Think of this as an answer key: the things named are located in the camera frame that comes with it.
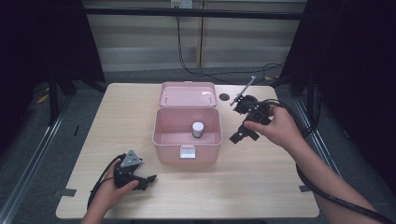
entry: white wall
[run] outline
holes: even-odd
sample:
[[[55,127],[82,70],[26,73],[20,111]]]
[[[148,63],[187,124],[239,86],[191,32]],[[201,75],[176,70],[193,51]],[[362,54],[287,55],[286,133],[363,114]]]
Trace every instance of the white wall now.
[[[170,0],[85,0],[84,4],[170,7]],[[193,1],[193,8],[224,10],[302,12],[304,6],[304,0]],[[105,72],[181,67],[175,17],[89,15],[88,18]],[[286,59],[297,26],[297,21],[180,18],[183,59],[188,67],[281,63]]]

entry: gray floor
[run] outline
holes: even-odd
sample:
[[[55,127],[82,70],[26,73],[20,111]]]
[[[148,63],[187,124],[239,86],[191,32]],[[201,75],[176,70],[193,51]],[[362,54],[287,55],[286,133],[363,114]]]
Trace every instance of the gray floor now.
[[[260,68],[223,68],[194,70],[207,73],[250,71]],[[276,70],[268,71],[267,76],[274,76]],[[107,84],[112,82],[140,82],[140,83],[162,83],[164,81],[212,81],[216,84],[246,84],[250,80],[251,73],[228,74],[213,77],[198,77],[187,73],[182,69],[119,72],[106,74]],[[268,84],[265,79],[258,85]],[[96,114],[103,94],[90,87],[76,83],[78,92],[75,96],[65,97],[61,95],[61,108],[64,108],[62,123],[56,134],[48,143],[48,148],[42,155],[36,167],[37,170],[31,177],[27,190],[22,194],[20,202],[14,202],[15,213],[10,213],[12,221],[2,223],[79,223],[78,220],[60,220],[55,211],[59,198],[54,197],[57,189],[66,186],[68,178],[73,170],[79,151],[85,141],[92,121]],[[40,88],[35,98],[41,94]],[[276,93],[281,101],[295,108],[294,98],[290,96],[288,86],[276,88]],[[35,100],[29,106],[19,135],[9,147],[8,154],[0,159],[0,205],[4,208],[9,203],[9,197],[20,181],[22,175],[26,174],[25,168],[35,155],[42,137],[48,129],[47,123],[50,118],[49,102],[37,105]],[[376,172],[371,169],[359,153],[359,149],[346,139],[343,129],[338,124],[332,113],[323,106],[320,116],[318,131],[334,160],[342,177],[362,195],[364,195],[375,208],[396,220],[396,199],[390,193],[387,186],[381,181]],[[315,146],[310,136],[306,138],[312,147]],[[323,214],[316,218],[279,218],[265,219],[266,223],[327,223]],[[105,223],[131,223],[129,220],[106,220]],[[135,223],[190,223],[188,220],[137,220]],[[214,220],[212,223],[262,223],[261,220]]]

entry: person's right hand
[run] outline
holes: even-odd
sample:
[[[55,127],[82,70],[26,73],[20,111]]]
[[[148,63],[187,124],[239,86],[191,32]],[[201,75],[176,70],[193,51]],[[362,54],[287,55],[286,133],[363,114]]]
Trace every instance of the person's right hand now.
[[[273,105],[270,113],[274,117],[268,125],[246,120],[245,127],[266,136],[271,142],[285,149],[295,141],[303,139],[293,117],[285,108]]]

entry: box lid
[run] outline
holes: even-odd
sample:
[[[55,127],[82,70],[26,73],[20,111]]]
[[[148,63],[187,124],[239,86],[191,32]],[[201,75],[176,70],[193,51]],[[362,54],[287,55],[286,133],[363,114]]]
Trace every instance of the box lid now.
[[[211,82],[164,82],[160,106],[214,107],[217,104],[215,84]]]

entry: hand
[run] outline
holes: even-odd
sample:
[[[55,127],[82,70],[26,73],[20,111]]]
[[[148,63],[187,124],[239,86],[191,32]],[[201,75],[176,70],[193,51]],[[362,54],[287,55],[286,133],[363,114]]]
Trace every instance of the hand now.
[[[103,178],[104,180],[81,223],[101,223],[106,212],[116,205],[123,195],[136,188],[139,184],[139,181],[134,180],[120,189],[116,187],[114,183],[114,169],[119,162],[120,160],[114,161],[108,168]]]
[[[293,117],[285,108],[272,105],[270,114],[274,115],[274,118],[268,125],[250,120],[246,120],[244,125],[254,132],[265,135],[271,142],[285,149],[297,140],[304,140]]]

